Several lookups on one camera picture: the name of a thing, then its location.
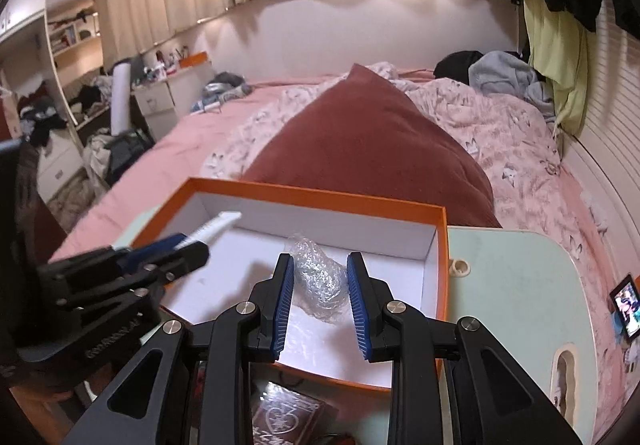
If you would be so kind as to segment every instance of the red pillow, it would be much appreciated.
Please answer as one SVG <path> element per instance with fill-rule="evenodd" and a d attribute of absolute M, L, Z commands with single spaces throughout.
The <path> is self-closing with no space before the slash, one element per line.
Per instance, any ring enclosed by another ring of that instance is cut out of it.
<path fill-rule="evenodd" d="M 441 205 L 449 225 L 500 228 L 476 161 L 409 97 L 357 64 L 289 120 L 242 179 Z"/>

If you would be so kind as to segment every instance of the yellow-green cloth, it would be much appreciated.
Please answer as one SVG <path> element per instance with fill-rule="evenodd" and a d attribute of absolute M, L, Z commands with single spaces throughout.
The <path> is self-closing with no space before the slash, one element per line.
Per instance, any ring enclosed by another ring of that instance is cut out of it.
<path fill-rule="evenodd" d="M 529 64 L 552 84 L 556 127 L 578 135 L 587 109 L 587 30 L 569 12 L 550 12 L 545 0 L 524 0 Z"/>

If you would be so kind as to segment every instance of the silver screw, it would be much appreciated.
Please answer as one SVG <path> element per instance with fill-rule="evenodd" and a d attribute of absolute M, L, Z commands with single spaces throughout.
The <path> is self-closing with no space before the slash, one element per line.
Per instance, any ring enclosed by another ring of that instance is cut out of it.
<path fill-rule="evenodd" d="M 236 311 L 241 315 L 247 315 L 255 311 L 255 304 L 250 300 L 243 300 L 236 305 Z"/>
<path fill-rule="evenodd" d="M 401 300 L 393 300 L 386 304 L 386 309 L 391 313 L 404 313 L 406 310 L 406 304 Z"/>
<path fill-rule="evenodd" d="M 466 331 L 477 331 L 480 328 L 480 321 L 474 317 L 462 317 L 460 326 Z"/>
<path fill-rule="evenodd" d="M 169 320 L 162 324 L 162 331 L 168 335 L 173 335 L 182 329 L 182 324 L 179 320 Z"/>

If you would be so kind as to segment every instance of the white cylinder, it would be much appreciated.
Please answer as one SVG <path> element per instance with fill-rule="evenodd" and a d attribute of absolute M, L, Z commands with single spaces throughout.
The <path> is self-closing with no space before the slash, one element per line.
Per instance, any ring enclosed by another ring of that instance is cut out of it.
<path fill-rule="evenodd" d="M 111 90 L 111 136 L 118 136 L 130 128 L 129 94 L 131 91 L 131 63 L 129 60 L 113 68 Z"/>

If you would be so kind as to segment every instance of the bubble wrap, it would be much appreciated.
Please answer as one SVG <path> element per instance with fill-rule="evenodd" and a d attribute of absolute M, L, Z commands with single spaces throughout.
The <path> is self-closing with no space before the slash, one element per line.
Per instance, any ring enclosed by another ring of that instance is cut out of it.
<path fill-rule="evenodd" d="M 295 262 L 293 304 L 321 321 L 338 322 L 349 298 L 344 266 L 301 235 L 290 237 L 286 248 Z"/>

